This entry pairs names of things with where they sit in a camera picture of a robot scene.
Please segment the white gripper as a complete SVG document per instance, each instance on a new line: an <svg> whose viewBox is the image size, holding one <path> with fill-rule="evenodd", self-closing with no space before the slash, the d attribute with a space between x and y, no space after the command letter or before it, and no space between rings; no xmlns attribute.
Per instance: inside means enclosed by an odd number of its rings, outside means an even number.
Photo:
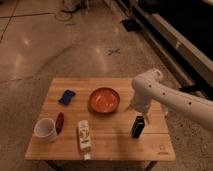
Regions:
<svg viewBox="0 0 213 171"><path fill-rule="evenodd" d="M137 112L143 113L143 117L145 118L147 124L150 124L150 118L149 118L149 109L151 106L150 101L136 101L134 99L130 102L131 107L136 110Z"/></svg>

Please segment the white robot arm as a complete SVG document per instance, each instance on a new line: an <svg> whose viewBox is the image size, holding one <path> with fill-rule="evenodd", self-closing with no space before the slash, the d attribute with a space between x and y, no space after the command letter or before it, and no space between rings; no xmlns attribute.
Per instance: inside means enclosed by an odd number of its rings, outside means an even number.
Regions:
<svg viewBox="0 0 213 171"><path fill-rule="evenodd" d="M156 68L134 77L131 82L134 90L131 106L147 114L154 99L213 132L213 101L169 88L161 84L162 79L162 72Z"/></svg>

